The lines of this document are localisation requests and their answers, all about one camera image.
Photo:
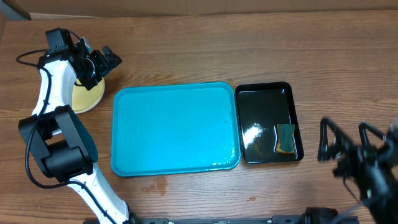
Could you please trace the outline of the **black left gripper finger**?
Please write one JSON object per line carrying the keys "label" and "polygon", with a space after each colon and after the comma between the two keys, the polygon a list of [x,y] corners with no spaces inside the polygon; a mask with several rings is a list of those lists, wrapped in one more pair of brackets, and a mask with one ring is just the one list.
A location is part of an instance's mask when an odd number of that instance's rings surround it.
{"label": "black left gripper finger", "polygon": [[90,60],[94,63],[95,73],[98,77],[104,77],[108,73],[108,61],[99,50],[90,53]]}
{"label": "black left gripper finger", "polygon": [[121,57],[117,56],[107,45],[103,47],[103,53],[108,61],[108,70],[116,68],[120,63],[123,62]]}

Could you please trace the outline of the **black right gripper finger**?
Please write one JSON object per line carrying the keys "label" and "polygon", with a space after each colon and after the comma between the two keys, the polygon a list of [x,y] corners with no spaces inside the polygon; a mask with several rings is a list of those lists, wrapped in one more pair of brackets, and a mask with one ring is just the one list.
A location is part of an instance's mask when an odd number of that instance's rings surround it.
{"label": "black right gripper finger", "polygon": [[368,147],[371,145],[369,138],[368,138],[367,131],[369,131],[370,133],[375,135],[380,140],[385,141],[384,133],[382,131],[380,131],[379,129],[377,129],[376,127],[374,127],[373,125],[371,125],[365,121],[363,121],[362,123],[359,124],[358,129],[359,129],[359,135],[361,138],[361,143],[363,146]]}
{"label": "black right gripper finger", "polygon": [[354,146],[353,140],[330,118],[320,121],[319,156],[340,156]]}

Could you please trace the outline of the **yellow plate with stain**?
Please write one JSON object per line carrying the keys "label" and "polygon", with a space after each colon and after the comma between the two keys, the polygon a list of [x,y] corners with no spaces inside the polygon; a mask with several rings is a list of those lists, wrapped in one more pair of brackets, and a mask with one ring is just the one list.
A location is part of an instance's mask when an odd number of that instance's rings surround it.
{"label": "yellow plate with stain", "polygon": [[101,80],[91,90],[83,86],[73,86],[72,110],[76,114],[87,112],[93,109],[102,99],[105,93],[105,81]]}

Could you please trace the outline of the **green yellow sponge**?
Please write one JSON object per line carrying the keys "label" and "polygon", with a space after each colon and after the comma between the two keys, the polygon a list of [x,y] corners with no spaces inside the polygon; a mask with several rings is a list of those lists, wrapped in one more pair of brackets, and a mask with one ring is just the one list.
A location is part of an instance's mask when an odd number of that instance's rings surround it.
{"label": "green yellow sponge", "polygon": [[275,151],[280,154],[294,154],[294,131],[293,124],[277,125],[277,145]]}

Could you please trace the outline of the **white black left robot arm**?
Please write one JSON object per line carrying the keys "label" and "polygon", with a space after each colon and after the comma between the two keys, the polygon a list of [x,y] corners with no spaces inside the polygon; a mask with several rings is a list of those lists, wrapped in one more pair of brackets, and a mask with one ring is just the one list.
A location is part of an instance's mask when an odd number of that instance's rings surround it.
{"label": "white black left robot arm", "polygon": [[98,223],[139,223],[98,166],[98,150],[72,109],[73,88],[92,90],[121,62],[109,47],[91,50],[85,38],[56,28],[46,33],[47,49],[34,67],[40,73],[39,98],[31,116],[19,121],[26,143],[24,166],[42,189],[67,186],[91,208]]}

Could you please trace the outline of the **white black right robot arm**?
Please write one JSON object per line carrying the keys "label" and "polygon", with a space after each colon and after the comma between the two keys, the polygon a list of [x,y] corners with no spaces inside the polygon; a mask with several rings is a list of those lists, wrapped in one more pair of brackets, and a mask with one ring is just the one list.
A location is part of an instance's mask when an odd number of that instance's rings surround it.
{"label": "white black right robot arm", "polygon": [[397,166],[397,123],[387,132],[363,121],[358,126],[360,144],[340,129],[330,118],[320,121],[318,160],[336,160],[335,177],[346,185],[353,179],[359,190],[357,204],[343,213],[335,209],[308,207],[299,223],[355,223],[349,214],[366,207],[375,223],[397,223],[397,178],[392,168]]}

